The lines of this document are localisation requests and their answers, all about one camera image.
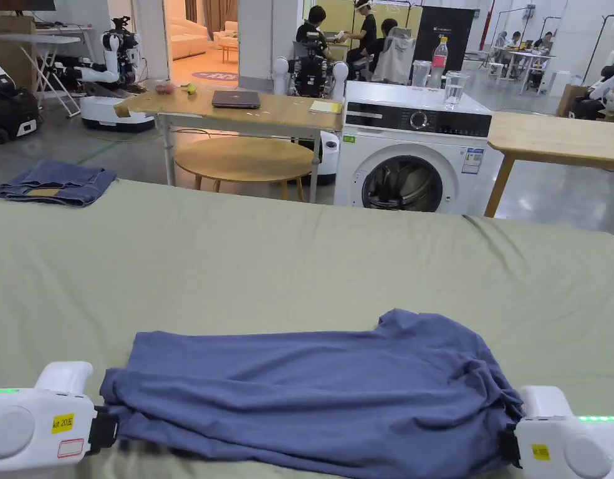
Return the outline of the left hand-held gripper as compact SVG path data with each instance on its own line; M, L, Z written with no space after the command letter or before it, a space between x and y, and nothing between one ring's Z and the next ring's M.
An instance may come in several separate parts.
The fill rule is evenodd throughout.
M114 446L120 419L85 394L88 362L52 362L34 387L0 388L0 473L50 473Z

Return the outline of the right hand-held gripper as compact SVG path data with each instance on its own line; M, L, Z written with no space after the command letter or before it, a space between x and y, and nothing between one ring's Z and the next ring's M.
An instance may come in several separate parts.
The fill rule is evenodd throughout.
M520 389L524 417L498 436L521 478L614 478L614 415L575 415L553 385Z

